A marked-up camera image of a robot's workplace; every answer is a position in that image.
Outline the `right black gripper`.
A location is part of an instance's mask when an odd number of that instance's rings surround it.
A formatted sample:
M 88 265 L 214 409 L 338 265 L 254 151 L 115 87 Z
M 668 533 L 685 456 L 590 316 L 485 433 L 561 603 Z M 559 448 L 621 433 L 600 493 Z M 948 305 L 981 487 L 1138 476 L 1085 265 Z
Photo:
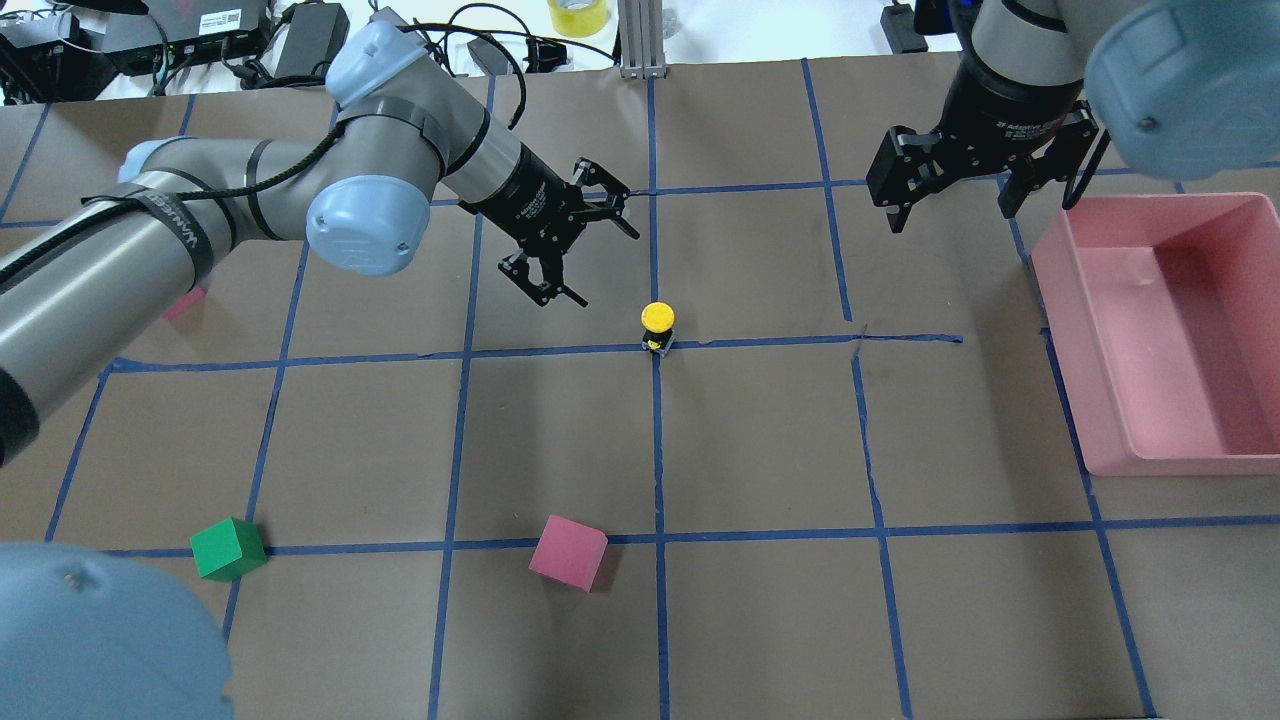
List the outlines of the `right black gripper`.
M 1087 186 L 1074 176 L 1092 164 L 1101 129 L 1080 79 L 1028 85 L 993 69 L 966 50 L 927 132 L 890 127 L 867 173 L 872 202 L 884 209 L 890 231 L 904 232 L 913 206 L 959 181 L 1009 172 L 998 209 L 1014 219 L 1050 182 L 1064 182 L 1064 200 Z

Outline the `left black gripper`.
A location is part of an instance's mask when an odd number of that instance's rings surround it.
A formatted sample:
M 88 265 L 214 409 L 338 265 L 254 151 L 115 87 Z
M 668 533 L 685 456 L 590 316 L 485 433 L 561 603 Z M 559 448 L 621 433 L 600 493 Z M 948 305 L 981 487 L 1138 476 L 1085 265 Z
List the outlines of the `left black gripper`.
M 540 158 L 524 150 L 515 173 L 495 195 L 470 205 L 508 234 L 518 251 L 498 263 L 500 273 L 536 305 L 567 297 L 580 307 L 589 301 L 564 283 L 564 256 L 584 229 L 611 222 L 631 240 L 640 232 L 626 217 L 631 188 L 588 158 L 575 163 L 566 181 Z

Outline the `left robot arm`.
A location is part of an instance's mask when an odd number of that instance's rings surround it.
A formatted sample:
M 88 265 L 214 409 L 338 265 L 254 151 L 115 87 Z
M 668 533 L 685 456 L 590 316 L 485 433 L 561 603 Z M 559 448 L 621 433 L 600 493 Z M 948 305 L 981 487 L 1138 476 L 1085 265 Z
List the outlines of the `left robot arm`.
M 630 190 L 580 159 L 561 178 L 442 68 L 417 26 L 375 20 L 335 55 L 314 147 L 178 136 L 133 147 L 116 183 L 3 259 L 3 461 L 246 240 L 305 241 L 333 266 L 413 259 L 444 184 L 517 245 L 500 272 L 535 304 L 575 297 L 563 259 L 625 217 Z M 5 719 L 229 719 L 220 626 L 168 574 L 49 542 L 3 544 Z

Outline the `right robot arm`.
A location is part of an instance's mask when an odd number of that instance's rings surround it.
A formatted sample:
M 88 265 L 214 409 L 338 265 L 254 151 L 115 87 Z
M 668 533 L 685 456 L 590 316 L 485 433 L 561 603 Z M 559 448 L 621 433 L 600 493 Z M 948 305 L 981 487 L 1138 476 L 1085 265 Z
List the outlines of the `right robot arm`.
M 1105 154 L 1165 181 L 1277 158 L 1275 1 L 919 1 L 916 31 L 957 36 L 937 124 L 887 129 L 867 173 L 899 233 L 924 199 L 1009 173 L 1000 211 L 1064 183 L 1083 197 Z

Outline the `green cube near left arm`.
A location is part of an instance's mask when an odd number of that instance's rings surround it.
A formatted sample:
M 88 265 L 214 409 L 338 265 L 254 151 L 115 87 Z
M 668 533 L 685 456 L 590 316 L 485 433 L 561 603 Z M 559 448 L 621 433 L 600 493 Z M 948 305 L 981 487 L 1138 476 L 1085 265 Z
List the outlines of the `green cube near left arm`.
M 225 518 L 189 537 L 198 575 L 211 582 L 234 582 L 268 562 L 261 530 L 239 518 Z

